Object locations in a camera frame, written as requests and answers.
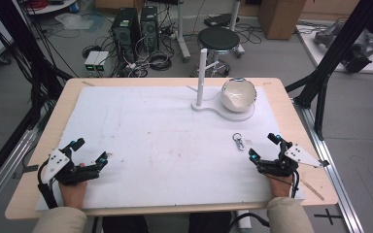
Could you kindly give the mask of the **small white power box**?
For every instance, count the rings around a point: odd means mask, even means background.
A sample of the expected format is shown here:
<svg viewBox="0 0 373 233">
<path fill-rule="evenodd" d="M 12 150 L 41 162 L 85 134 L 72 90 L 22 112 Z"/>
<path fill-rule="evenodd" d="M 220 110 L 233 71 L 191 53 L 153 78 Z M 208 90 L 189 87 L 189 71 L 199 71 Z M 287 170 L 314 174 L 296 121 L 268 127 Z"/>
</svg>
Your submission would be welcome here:
<svg viewBox="0 0 373 233">
<path fill-rule="evenodd" d="M 86 60 L 85 60 L 85 68 L 88 72 L 92 72 L 95 70 L 95 63 L 96 63 L 96 60 L 97 60 L 97 57 L 98 57 L 98 54 L 99 52 L 98 51 L 91 51 Z"/>
<path fill-rule="evenodd" d="M 110 68 L 109 53 L 107 51 L 99 51 L 94 63 L 97 72 L 106 72 Z"/>
</svg>

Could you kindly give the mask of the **aluminium rail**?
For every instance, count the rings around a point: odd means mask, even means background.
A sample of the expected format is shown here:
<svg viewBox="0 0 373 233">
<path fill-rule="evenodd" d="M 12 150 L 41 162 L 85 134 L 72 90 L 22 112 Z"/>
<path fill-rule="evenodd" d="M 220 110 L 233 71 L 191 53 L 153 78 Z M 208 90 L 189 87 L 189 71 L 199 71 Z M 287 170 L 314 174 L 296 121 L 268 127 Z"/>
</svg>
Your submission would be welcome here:
<svg viewBox="0 0 373 233">
<path fill-rule="evenodd" d="M 348 192 L 344 187 L 341 177 L 337 171 L 330 151 L 324 140 L 319 138 L 319 134 L 314 130 L 315 117 L 310 109 L 303 109 L 293 103 L 304 128 L 312 142 L 315 151 L 321 160 L 327 160 L 329 165 L 324 168 L 338 196 L 338 208 L 340 209 L 342 219 L 344 220 L 349 233 L 364 233 L 363 227 L 356 214 L 353 203 L 350 200 Z"/>
<path fill-rule="evenodd" d="M 52 108 L 42 108 L 39 118 L 32 118 L 29 110 L 9 140 L 0 149 L 0 194 L 11 179 L 21 160 L 32 151 L 38 135 L 45 128 Z"/>
</svg>

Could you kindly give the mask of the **black flat case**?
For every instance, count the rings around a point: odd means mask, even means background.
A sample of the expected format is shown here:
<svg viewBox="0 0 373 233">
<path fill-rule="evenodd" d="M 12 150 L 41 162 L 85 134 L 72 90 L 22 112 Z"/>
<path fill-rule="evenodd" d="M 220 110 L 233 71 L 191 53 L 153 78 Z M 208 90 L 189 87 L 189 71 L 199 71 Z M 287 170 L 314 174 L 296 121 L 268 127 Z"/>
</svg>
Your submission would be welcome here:
<svg viewBox="0 0 373 233">
<path fill-rule="evenodd" d="M 207 17 L 204 19 L 204 23 L 208 27 L 229 27 L 231 18 L 232 14 L 222 14 L 215 17 Z"/>
</svg>

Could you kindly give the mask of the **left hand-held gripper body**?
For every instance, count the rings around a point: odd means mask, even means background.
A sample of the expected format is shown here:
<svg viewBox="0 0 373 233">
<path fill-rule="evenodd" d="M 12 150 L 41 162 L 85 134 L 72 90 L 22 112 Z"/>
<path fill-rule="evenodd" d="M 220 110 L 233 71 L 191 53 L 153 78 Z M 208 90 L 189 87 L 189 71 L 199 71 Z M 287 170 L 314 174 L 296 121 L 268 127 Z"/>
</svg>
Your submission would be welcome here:
<svg viewBox="0 0 373 233">
<path fill-rule="evenodd" d="M 47 168 L 40 182 L 49 184 L 57 180 L 64 185 L 75 185 L 88 180 L 97 179 L 101 171 L 101 157 L 98 157 L 92 165 L 81 167 L 75 165 L 71 159 L 70 149 L 61 151 L 53 150 L 47 160 Z"/>
</svg>

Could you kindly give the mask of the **person's legs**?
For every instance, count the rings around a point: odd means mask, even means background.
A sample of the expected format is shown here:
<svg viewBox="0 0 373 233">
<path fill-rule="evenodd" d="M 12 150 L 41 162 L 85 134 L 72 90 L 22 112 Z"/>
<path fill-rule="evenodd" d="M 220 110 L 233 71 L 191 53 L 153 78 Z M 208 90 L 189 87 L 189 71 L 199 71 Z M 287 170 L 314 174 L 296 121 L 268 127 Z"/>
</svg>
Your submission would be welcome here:
<svg viewBox="0 0 373 233">
<path fill-rule="evenodd" d="M 231 212 L 191 213 L 187 233 L 228 233 Z M 105 216 L 104 233 L 151 233 L 144 216 Z"/>
</svg>

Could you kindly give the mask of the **white round table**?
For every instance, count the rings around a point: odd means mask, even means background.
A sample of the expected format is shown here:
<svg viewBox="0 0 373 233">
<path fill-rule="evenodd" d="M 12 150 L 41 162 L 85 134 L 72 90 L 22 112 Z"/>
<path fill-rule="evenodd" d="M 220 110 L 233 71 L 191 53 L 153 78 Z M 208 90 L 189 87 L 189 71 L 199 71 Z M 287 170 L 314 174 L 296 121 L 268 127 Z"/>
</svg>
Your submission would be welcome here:
<svg viewBox="0 0 373 233">
<path fill-rule="evenodd" d="M 51 0 L 25 0 L 21 6 L 29 13 L 34 15 L 41 15 L 65 10 L 70 6 L 76 4 L 78 0 L 57 0 L 63 1 L 62 4 L 52 4 Z"/>
</svg>

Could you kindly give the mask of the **person's left hand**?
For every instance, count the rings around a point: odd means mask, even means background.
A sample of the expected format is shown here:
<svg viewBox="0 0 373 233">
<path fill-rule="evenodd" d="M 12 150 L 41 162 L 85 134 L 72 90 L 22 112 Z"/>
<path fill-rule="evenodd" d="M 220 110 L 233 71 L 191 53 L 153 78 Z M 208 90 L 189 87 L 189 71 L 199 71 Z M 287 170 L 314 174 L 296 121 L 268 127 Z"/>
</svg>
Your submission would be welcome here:
<svg viewBox="0 0 373 233">
<path fill-rule="evenodd" d="M 59 185 L 63 205 L 65 207 L 81 210 L 84 205 L 87 182 L 80 182 L 75 185 Z"/>
</svg>

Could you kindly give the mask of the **black robot device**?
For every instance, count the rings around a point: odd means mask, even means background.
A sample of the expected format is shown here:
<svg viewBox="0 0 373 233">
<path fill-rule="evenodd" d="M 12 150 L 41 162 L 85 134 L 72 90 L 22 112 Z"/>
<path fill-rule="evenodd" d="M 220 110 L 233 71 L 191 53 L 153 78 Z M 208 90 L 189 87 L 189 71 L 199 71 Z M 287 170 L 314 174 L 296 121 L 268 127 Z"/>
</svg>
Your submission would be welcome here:
<svg viewBox="0 0 373 233">
<path fill-rule="evenodd" d="M 341 61 L 341 64 L 349 73 L 358 73 L 365 66 L 371 63 L 369 56 L 373 54 L 373 39 L 366 33 L 362 32 L 352 47 L 348 50 L 347 55 Z"/>
</svg>

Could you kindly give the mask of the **grey robot device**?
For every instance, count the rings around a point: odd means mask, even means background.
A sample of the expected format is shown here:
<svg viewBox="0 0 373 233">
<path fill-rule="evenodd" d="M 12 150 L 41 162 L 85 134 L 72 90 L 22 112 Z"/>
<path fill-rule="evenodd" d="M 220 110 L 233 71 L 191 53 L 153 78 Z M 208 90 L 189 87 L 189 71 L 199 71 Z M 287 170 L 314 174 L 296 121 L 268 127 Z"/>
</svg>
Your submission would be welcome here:
<svg viewBox="0 0 373 233">
<path fill-rule="evenodd" d="M 339 22 L 334 22 L 331 26 L 325 28 L 316 33 L 314 43 L 316 45 L 324 45 L 327 49 L 336 39 L 337 35 L 341 31 L 343 25 Z"/>
</svg>

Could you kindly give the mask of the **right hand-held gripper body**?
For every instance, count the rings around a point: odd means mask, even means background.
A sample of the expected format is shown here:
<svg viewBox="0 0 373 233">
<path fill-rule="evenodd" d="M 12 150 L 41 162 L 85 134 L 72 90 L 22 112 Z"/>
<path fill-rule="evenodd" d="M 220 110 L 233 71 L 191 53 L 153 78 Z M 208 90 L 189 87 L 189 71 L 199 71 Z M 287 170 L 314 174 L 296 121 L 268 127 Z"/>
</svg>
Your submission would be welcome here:
<svg viewBox="0 0 373 233">
<path fill-rule="evenodd" d="M 274 160 L 256 157 L 256 169 L 260 174 L 273 175 L 277 177 L 288 177 L 297 171 L 300 164 L 309 165 L 314 168 L 323 168 L 329 165 L 327 160 L 316 159 L 300 145 L 294 144 L 290 148 L 280 149 L 278 157 Z"/>
</svg>

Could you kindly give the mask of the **black round stool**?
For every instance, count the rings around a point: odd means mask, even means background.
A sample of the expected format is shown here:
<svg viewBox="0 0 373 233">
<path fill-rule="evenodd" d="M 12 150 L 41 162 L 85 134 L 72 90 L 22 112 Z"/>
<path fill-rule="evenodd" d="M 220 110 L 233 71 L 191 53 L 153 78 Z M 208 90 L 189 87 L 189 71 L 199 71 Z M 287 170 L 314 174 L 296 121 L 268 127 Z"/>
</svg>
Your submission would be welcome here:
<svg viewBox="0 0 373 233">
<path fill-rule="evenodd" d="M 240 44 L 239 36 L 232 30 L 222 27 L 211 27 L 201 30 L 197 36 L 198 46 L 205 52 L 205 71 L 207 77 L 229 77 L 230 65 L 221 59 L 220 55 L 237 51 Z"/>
</svg>

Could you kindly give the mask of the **person's right hand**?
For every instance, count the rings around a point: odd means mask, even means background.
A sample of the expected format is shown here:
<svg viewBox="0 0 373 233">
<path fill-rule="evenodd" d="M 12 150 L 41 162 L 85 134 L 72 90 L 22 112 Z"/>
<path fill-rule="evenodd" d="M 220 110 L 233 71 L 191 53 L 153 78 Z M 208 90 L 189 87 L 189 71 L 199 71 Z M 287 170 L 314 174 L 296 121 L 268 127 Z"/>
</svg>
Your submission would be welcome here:
<svg viewBox="0 0 373 233">
<path fill-rule="evenodd" d="M 289 197 L 289 192 L 292 186 L 292 176 L 289 177 L 276 177 L 267 175 L 272 196 L 276 197 Z"/>
</svg>

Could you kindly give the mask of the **white stand with pole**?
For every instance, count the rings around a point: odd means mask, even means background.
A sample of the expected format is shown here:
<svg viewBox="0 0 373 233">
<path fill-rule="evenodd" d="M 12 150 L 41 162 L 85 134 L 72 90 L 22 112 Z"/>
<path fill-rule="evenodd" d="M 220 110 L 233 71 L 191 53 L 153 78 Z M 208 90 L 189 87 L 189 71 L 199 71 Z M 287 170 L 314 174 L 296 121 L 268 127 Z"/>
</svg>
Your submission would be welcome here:
<svg viewBox="0 0 373 233">
<path fill-rule="evenodd" d="M 220 100 L 220 90 L 223 84 L 217 89 L 217 91 L 209 98 L 204 97 L 204 87 L 205 87 L 205 71 L 210 68 L 210 66 L 205 66 L 205 52 L 206 49 L 200 51 L 200 58 L 198 62 L 198 79 L 197 87 L 193 88 L 189 86 L 191 90 L 195 92 L 195 96 L 191 99 L 190 107 L 195 113 L 199 113 L 205 117 L 217 117 L 222 120 L 230 122 L 244 122 L 251 119 L 255 112 L 255 102 L 252 107 L 250 107 L 246 112 L 235 113 L 229 111 Z"/>
</svg>

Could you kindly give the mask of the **thin wooden stick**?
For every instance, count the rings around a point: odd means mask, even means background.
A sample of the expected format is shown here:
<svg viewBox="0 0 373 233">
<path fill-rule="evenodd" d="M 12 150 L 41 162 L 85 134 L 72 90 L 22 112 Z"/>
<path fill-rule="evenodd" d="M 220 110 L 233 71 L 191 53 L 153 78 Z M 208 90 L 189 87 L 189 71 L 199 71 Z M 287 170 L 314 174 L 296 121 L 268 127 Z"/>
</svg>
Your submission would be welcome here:
<svg viewBox="0 0 373 233">
<path fill-rule="evenodd" d="M 302 180 L 302 183 L 308 188 L 310 189 L 320 200 L 324 201 L 324 197 L 316 190 L 314 189 L 310 184 L 308 184 L 307 182 L 305 182 L 304 180 Z"/>
</svg>

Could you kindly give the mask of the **black metal frame strut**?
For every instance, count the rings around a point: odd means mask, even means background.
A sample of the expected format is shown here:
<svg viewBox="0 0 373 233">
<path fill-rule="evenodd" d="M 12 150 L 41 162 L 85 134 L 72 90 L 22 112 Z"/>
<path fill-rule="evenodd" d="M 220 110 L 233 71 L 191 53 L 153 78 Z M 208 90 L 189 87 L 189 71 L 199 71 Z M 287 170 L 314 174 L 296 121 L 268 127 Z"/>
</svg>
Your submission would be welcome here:
<svg viewBox="0 0 373 233">
<path fill-rule="evenodd" d="M 322 122 L 329 78 L 371 19 L 373 19 L 373 0 L 359 0 L 317 68 L 305 78 L 285 87 L 286 92 L 303 87 L 301 93 L 294 98 L 295 104 L 303 109 L 309 109 L 312 101 L 318 97 L 313 129 L 321 141 L 323 140 Z"/>
<path fill-rule="evenodd" d="M 47 102 L 55 102 L 63 90 L 61 80 L 72 76 L 50 63 L 38 46 L 34 35 L 19 13 L 13 0 L 0 0 L 0 21 L 14 40 L 12 46 L 0 32 L 0 42 L 17 62 L 21 73 L 31 84 L 30 124 L 41 118 L 41 108 Z"/>
</svg>

